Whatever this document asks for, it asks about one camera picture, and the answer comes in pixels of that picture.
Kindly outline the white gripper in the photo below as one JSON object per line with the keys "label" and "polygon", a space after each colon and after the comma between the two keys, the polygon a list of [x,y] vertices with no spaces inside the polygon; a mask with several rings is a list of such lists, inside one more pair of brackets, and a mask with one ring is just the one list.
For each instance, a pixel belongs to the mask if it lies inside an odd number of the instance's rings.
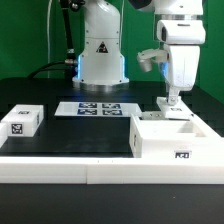
{"label": "white gripper", "polygon": [[167,86],[167,103],[176,105],[180,91],[190,91],[195,83],[200,47],[194,45],[164,45],[168,53],[163,75]]}

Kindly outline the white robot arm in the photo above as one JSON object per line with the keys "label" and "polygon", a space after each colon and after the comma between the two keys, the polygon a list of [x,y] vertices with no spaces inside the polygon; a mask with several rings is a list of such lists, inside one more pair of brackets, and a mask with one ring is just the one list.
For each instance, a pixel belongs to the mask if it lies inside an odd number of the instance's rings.
{"label": "white robot arm", "polygon": [[[121,15],[106,0],[59,0],[69,41],[67,55],[74,63],[73,84],[78,87],[112,88],[127,84],[125,58],[120,50]],[[204,0],[128,0],[141,12],[154,14],[152,35],[159,43],[137,55],[141,69],[148,72],[154,63],[166,82],[166,103],[179,103],[179,93],[193,88],[205,29],[200,17]],[[68,11],[84,10],[85,44],[76,55],[71,43]]]}

